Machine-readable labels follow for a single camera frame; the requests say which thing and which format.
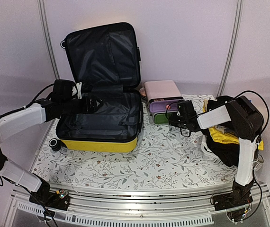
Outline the green drawer box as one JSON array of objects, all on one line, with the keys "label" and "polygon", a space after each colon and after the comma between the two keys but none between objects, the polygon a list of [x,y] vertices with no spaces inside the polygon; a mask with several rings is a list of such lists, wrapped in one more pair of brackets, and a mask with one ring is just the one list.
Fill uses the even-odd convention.
[{"label": "green drawer box", "polygon": [[167,124],[169,123],[169,120],[171,120],[171,122],[177,122],[177,118],[173,119],[173,117],[171,117],[171,115],[176,115],[177,112],[167,112],[167,117],[166,117],[166,113],[153,113],[153,122],[155,124]]}]

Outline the pink purple drawer box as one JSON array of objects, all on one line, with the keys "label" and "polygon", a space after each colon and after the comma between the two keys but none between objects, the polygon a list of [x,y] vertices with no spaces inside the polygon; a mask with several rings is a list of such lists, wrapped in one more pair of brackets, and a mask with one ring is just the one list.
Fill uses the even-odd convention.
[{"label": "pink purple drawer box", "polygon": [[151,113],[165,112],[170,103],[183,100],[173,80],[147,81],[144,88]]}]

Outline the yellow cloth item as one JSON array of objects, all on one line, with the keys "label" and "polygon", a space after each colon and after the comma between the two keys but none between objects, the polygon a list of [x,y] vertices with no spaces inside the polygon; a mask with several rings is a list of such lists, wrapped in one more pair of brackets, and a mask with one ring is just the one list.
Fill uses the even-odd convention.
[{"label": "yellow cloth item", "polygon": [[233,132],[228,132],[228,128],[224,126],[213,126],[208,128],[210,136],[207,139],[212,138],[214,142],[220,144],[237,144],[239,145],[239,139]]}]

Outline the white plastic basket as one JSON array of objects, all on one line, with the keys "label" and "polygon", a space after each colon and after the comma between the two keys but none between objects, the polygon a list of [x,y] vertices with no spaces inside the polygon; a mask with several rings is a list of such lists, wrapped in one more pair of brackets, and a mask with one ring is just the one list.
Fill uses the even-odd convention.
[{"label": "white plastic basket", "polygon": [[219,157],[209,149],[209,147],[207,145],[207,136],[206,135],[202,135],[200,148],[206,157],[219,160]]}]

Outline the yellow Pikachu suitcase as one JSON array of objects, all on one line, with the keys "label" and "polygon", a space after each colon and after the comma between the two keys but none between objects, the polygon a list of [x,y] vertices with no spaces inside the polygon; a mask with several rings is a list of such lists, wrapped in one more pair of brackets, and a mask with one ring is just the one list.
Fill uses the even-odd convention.
[{"label": "yellow Pikachu suitcase", "polygon": [[63,46],[83,103],[60,117],[54,151],[128,153],[135,149],[143,124],[140,52],[135,30],[127,22],[68,34]]}]

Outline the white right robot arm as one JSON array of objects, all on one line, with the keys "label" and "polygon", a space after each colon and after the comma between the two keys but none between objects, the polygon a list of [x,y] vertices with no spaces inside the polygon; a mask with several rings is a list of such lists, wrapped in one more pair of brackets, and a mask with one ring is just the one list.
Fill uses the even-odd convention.
[{"label": "white right robot arm", "polygon": [[181,100],[177,112],[167,115],[169,123],[190,133],[202,132],[207,147],[227,166],[238,168],[234,182],[242,187],[253,181],[253,162],[259,149],[264,118],[246,96],[220,96],[206,100],[203,112]]}]

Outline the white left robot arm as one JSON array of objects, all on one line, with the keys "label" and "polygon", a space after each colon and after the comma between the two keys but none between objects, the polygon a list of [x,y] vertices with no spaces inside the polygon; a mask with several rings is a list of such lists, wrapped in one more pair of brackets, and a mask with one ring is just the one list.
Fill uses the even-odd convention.
[{"label": "white left robot arm", "polygon": [[92,114],[103,102],[93,94],[84,94],[82,83],[57,79],[43,88],[28,104],[0,115],[0,177],[35,192],[43,204],[50,205],[54,195],[43,180],[6,155],[4,146],[30,128],[73,114]]}]

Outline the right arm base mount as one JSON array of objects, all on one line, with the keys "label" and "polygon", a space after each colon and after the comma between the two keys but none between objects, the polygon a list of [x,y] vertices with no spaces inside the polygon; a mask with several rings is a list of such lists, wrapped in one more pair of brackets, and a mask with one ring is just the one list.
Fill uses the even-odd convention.
[{"label": "right arm base mount", "polygon": [[262,188],[255,178],[253,178],[245,186],[240,185],[236,182],[236,180],[234,180],[232,184],[232,192],[212,195],[210,198],[210,203],[214,206],[216,211],[252,204],[253,198],[251,195],[251,188],[253,187],[254,183],[256,183],[260,190],[260,199],[257,207],[255,208],[255,210],[258,210],[262,201]]}]

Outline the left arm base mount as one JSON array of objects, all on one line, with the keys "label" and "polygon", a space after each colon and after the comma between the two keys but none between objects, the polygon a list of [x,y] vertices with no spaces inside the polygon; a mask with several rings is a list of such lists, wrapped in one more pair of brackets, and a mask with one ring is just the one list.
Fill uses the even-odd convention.
[{"label": "left arm base mount", "polygon": [[71,197],[67,190],[59,189],[56,192],[48,192],[45,198],[34,192],[33,195],[30,196],[29,201],[41,206],[67,211],[70,199]]}]

